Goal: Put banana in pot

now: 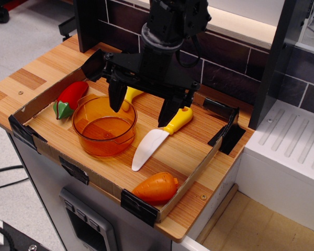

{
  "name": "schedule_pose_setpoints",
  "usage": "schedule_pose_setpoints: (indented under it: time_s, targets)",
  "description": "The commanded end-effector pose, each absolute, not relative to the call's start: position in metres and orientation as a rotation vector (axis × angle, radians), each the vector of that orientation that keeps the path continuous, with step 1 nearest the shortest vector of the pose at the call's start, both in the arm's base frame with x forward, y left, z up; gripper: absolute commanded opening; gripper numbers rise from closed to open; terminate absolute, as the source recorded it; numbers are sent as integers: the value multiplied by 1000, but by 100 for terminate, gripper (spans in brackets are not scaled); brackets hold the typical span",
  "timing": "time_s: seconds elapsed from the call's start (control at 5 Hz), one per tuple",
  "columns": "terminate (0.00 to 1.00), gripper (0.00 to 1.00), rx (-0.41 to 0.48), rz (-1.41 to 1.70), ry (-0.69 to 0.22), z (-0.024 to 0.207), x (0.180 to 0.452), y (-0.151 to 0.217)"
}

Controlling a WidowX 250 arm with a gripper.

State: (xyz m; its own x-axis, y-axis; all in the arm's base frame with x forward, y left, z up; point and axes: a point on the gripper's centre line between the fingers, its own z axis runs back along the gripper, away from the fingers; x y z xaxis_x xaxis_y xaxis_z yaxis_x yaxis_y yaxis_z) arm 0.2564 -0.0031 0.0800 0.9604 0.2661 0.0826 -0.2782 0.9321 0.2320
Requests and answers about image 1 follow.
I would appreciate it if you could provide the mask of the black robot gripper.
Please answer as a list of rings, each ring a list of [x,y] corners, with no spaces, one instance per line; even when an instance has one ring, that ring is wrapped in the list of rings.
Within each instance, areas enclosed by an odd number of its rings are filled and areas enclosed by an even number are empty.
[[[173,62],[180,59],[182,43],[146,42],[140,53],[103,53],[102,77],[109,84],[110,107],[118,112],[124,101],[127,87],[136,88],[164,99],[158,127],[166,126],[183,108],[192,102],[200,83],[181,72]]]

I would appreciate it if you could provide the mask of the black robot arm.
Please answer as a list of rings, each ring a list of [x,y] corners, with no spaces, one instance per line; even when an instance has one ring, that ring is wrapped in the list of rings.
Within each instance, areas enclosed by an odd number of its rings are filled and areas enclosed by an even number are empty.
[[[177,69],[184,40],[191,38],[201,56],[197,34],[211,16],[207,1],[151,1],[148,21],[141,29],[143,50],[136,54],[105,53],[102,76],[109,84],[110,107],[118,112],[128,87],[164,100],[158,126],[166,126],[180,108],[190,107],[200,84]]]

